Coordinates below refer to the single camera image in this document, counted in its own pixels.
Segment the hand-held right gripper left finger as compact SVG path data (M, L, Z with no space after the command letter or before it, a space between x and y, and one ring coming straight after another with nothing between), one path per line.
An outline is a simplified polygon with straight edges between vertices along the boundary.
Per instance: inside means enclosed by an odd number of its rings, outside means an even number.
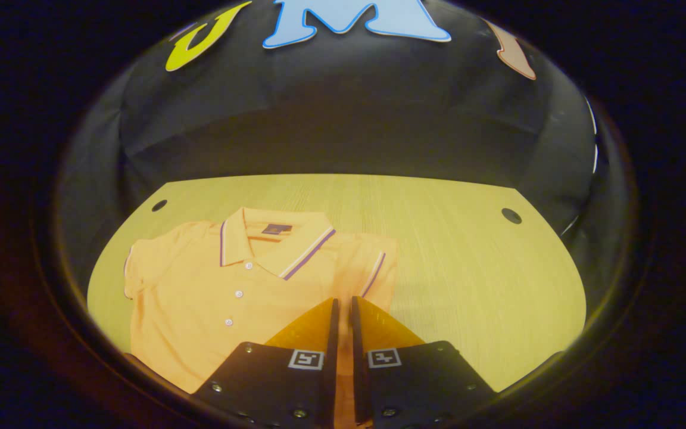
M327 299L264 344L245 341L194 399L251 428L332 428L339 301Z

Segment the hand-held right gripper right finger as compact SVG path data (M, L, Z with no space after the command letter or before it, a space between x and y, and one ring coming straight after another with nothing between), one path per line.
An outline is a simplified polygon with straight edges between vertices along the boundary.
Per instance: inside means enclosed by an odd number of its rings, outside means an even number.
M495 391L446 340L427 342L378 305L354 297L355 418L367 428L454 428Z

